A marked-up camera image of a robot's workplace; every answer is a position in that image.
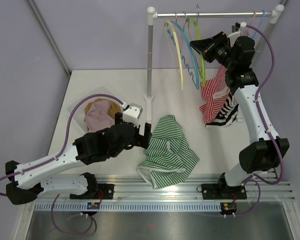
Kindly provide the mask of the green hanger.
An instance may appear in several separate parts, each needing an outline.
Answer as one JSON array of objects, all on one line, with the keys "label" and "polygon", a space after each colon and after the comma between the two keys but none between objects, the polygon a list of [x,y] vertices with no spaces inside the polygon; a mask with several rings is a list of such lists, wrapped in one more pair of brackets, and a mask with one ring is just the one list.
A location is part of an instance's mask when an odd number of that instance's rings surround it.
[{"label": "green hanger", "polygon": [[195,32],[196,32],[196,36],[197,36],[197,40],[196,40],[197,43],[195,44],[195,46],[197,48],[195,50],[200,54],[201,69],[198,70],[198,73],[200,74],[200,77],[201,77],[202,86],[205,87],[206,86],[206,70],[205,70],[205,60],[204,60],[204,57],[202,55],[203,46],[200,45],[200,41],[202,39],[201,39],[200,29],[198,27],[198,19],[199,19],[199,14],[200,14],[200,7],[199,7],[198,4],[196,5],[196,8],[197,8],[196,20],[194,20],[192,18],[192,23],[193,23],[193,26],[194,26],[194,29],[195,29]]}]

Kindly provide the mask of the green striped tank top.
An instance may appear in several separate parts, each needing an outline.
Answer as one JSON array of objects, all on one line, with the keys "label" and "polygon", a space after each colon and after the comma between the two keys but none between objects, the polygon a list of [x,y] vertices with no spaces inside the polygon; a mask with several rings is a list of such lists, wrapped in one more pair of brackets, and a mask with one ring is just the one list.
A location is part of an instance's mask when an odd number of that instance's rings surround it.
[{"label": "green striped tank top", "polygon": [[200,161],[174,115],[158,120],[144,154],[136,170],[154,190],[184,182]]}]

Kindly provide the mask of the cream hanger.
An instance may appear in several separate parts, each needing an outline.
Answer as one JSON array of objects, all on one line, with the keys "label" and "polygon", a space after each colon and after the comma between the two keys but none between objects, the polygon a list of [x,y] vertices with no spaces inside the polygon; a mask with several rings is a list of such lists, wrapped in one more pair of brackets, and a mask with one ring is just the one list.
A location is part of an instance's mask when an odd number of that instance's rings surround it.
[{"label": "cream hanger", "polygon": [[180,45],[179,45],[179,40],[175,29],[175,25],[171,21],[166,20],[164,22],[164,28],[165,28],[165,36],[168,42],[172,60],[175,65],[175,70],[180,81],[180,89],[183,91],[184,74],[183,74],[183,66],[182,66],[182,56],[181,56],[181,50],[180,50]]}]

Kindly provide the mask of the brown tank top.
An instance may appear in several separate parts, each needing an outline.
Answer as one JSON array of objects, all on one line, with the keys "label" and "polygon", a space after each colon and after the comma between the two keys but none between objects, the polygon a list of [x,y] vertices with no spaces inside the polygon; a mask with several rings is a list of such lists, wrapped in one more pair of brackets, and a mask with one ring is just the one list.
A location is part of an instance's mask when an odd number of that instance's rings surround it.
[{"label": "brown tank top", "polygon": [[86,123],[109,121],[112,123],[116,113],[121,113],[121,107],[114,101],[98,98],[89,102],[84,108]]}]

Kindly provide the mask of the pink tank top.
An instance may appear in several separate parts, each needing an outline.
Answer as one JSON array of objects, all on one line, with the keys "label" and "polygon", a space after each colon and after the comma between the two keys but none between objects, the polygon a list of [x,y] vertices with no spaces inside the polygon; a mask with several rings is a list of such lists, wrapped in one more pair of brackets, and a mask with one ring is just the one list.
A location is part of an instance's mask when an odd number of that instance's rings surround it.
[{"label": "pink tank top", "polygon": [[84,122],[88,133],[94,133],[115,124],[114,102],[106,99],[97,99],[89,102],[84,108]]}]

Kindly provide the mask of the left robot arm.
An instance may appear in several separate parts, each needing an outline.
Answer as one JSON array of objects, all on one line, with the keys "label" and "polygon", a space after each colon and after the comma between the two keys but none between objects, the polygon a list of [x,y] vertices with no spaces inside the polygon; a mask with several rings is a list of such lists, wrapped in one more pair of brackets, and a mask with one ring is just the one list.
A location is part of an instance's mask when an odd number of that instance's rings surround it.
[{"label": "left robot arm", "polygon": [[122,151],[133,147],[147,149],[150,145],[152,125],[145,123],[144,134],[140,127],[123,120],[116,113],[111,127],[89,132],[77,138],[60,153],[21,164],[11,160],[5,164],[9,183],[5,194],[14,205],[23,205],[38,197],[69,195],[73,200],[88,200],[100,197],[100,189],[94,174],[85,172],[74,178],[58,177],[61,172],[101,163],[117,157]]}]

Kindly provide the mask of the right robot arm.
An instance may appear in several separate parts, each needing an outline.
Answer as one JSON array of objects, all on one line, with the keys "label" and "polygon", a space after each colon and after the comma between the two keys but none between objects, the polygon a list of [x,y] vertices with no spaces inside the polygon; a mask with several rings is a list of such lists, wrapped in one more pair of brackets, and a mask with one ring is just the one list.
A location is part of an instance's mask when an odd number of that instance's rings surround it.
[{"label": "right robot arm", "polygon": [[247,125],[250,144],[240,151],[239,162],[229,171],[220,175],[217,183],[203,183],[202,197],[205,200],[245,200],[244,184],[254,177],[269,185],[259,174],[280,168],[284,172],[283,157],[290,147],[287,138],[281,138],[273,127],[260,95],[261,87],[251,68],[255,55],[255,41],[248,36],[239,36],[233,44],[224,32],[193,40],[190,46],[207,62],[217,61],[225,67],[225,83],[237,100]]}]

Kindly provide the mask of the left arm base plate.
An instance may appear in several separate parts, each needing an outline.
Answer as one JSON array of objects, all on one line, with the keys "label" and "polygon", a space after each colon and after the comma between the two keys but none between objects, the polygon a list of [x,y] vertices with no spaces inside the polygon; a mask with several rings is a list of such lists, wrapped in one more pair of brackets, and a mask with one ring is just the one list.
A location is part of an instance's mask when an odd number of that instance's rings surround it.
[{"label": "left arm base plate", "polygon": [[99,183],[98,191],[88,190],[81,195],[70,194],[69,198],[71,200],[99,200],[101,197],[102,200],[112,200],[114,197],[114,189],[114,184]]}]

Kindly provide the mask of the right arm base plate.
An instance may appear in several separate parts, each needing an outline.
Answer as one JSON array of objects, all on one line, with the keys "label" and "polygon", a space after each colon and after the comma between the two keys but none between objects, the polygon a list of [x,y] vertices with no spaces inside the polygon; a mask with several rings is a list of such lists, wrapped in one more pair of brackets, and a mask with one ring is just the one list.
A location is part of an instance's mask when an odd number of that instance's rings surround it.
[{"label": "right arm base plate", "polygon": [[202,194],[204,200],[246,200],[247,193],[244,186],[221,187],[217,183],[203,183],[196,190]]}]

